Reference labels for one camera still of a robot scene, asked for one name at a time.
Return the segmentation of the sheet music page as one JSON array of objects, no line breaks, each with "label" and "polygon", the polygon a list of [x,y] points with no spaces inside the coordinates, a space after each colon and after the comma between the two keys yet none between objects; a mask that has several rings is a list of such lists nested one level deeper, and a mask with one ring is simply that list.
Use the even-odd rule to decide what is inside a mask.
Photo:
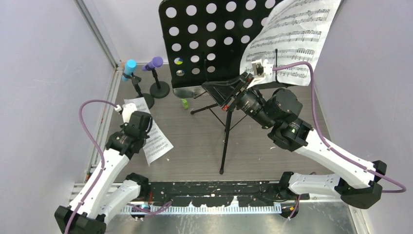
[{"label": "sheet music page", "polygon": [[267,59],[285,66],[306,61],[315,68],[326,41],[339,0],[283,0],[264,17],[263,28],[247,45],[240,73],[252,73],[252,61]]},{"label": "sheet music page", "polygon": [[[124,103],[133,103],[138,111],[151,114],[150,109],[143,97],[125,99]],[[152,128],[149,132],[149,139],[143,147],[147,164],[150,166],[154,161],[164,156],[173,148],[174,146],[172,145],[170,140],[165,136],[155,120],[153,120]]]}]

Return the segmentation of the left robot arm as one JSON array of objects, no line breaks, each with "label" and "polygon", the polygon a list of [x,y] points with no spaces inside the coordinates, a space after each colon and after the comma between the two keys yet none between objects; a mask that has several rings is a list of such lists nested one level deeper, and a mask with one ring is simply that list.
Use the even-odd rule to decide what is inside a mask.
[{"label": "left robot arm", "polygon": [[68,206],[59,206],[55,211],[62,233],[103,234],[128,203],[134,199],[143,202],[149,197],[149,180],[137,173],[127,175],[111,194],[108,191],[130,159],[145,145],[152,124],[151,114],[134,111],[122,125],[122,130],[110,136],[98,172],[90,177]]}]

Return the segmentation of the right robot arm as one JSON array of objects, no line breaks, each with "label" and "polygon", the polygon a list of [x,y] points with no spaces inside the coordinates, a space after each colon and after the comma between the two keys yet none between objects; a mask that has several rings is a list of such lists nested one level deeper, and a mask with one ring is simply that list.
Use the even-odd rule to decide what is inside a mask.
[{"label": "right robot arm", "polygon": [[387,169],[384,162],[369,162],[341,148],[334,149],[331,142],[299,118],[302,104],[293,92],[279,88],[266,100],[252,86],[253,81],[251,74],[243,73],[228,81],[205,82],[202,87],[224,111],[241,110],[268,129],[268,137],[279,148],[306,156],[331,171],[329,175],[284,172],[278,186],[282,199],[326,195],[359,209],[368,209],[381,199],[379,180]]}]

